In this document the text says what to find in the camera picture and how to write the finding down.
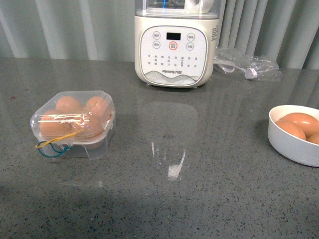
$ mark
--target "white curtain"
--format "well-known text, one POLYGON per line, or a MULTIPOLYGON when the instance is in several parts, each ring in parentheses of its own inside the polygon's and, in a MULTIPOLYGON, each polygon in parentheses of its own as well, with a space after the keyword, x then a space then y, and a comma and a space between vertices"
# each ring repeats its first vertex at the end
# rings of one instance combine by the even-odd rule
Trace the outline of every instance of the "white curtain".
MULTIPOLYGON (((319 0, 222 0, 219 45, 319 69, 319 0)), ((0 57, 134 61, 133 0, 0 0, 0 57)))

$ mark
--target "rubber band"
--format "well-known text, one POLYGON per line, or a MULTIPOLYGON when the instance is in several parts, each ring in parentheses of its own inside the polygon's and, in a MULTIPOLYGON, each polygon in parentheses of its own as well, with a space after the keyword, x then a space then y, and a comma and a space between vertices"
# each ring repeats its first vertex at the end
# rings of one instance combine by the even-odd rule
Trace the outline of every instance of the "rubber band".
POLYGON ((65 136, 62 136, 62 137, 58 137, 58 138, 54 138, 54 139, 51 139, 49 141, 42 141, 40 143, 38 143, 35 147, 36 148, 42 148, 42 147, 45 147, 47 146, 48 144, 51 144, 53 142, 56 142, 56 141, 59 141, 59 140, 62 140, 62 139, 65 139, 65 138, 69 138, 69 137, 72 137, 74 135, 76 135, 77 133, 79 132, 74 132, 74 133, 71 133, 71 134, 67 134, 65 136))
MULTIPOLYGON (((43 144, 43 143, 46 143, 47 141, 41 141, 41 142, 39 142, 39 144, 37 145, 37 146, 39 146, 39 145, 41 145, 41 144, 43 144)), ((52 143, 48 143, 50 146, 51 146, 51 148, 53 149, 53 151, 54 152, 56 152, 56 153, 58 153, 57 155, 46 155, 45 153, 43 153, 42 151, 41 151, 41 147, 39 147, 38 148, 38 151, 39 151, 39 153, 42 155, 42 156, 44 156, 44 157, 47 157, 47 158, 56 158, 56 157, 59 157, 59 156, 61 156, 62 154, 64 154, 66 151, 68 151, 68 150, 70 150, 72 147, 70 147, 70 146, 66 146, 62 151, 59 151, 59 150, 56 150, 55 148, 54 148, 54 146, 53 146, 53 144, 52 143)))

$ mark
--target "plastic egg container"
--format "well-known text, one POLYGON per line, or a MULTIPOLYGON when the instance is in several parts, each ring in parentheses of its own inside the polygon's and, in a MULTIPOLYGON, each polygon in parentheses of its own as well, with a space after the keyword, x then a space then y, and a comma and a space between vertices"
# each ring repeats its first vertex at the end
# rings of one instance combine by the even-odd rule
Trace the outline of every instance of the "plastic egg container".
POLYGON ((103 91, 60 92, 38 109, 30 120, 38 142, 51 141, 41 148, 45 155, 55 155, 66 147, 63 156, 103 156, 115 130, 115 108, 110 95, 103 91))

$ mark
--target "plastic bag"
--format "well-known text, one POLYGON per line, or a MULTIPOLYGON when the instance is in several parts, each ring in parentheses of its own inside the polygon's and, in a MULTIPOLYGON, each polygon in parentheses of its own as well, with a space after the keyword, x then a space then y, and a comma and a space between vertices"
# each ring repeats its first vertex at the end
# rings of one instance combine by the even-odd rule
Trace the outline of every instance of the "plastic bag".
POLYGON ((217 47, 214 69, 252 81, 280 81, 283 74, 276 61, 267 56, 248 56, 236 48, 217 47))

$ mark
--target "digital display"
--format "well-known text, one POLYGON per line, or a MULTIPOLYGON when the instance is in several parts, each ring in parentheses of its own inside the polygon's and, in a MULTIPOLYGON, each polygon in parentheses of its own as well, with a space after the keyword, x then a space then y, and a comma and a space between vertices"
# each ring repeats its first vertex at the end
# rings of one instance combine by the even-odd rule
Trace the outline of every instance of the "digital display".
POLYGON ((166 33, 166 40, 178 40, 180 41, 180 33, 166 33))

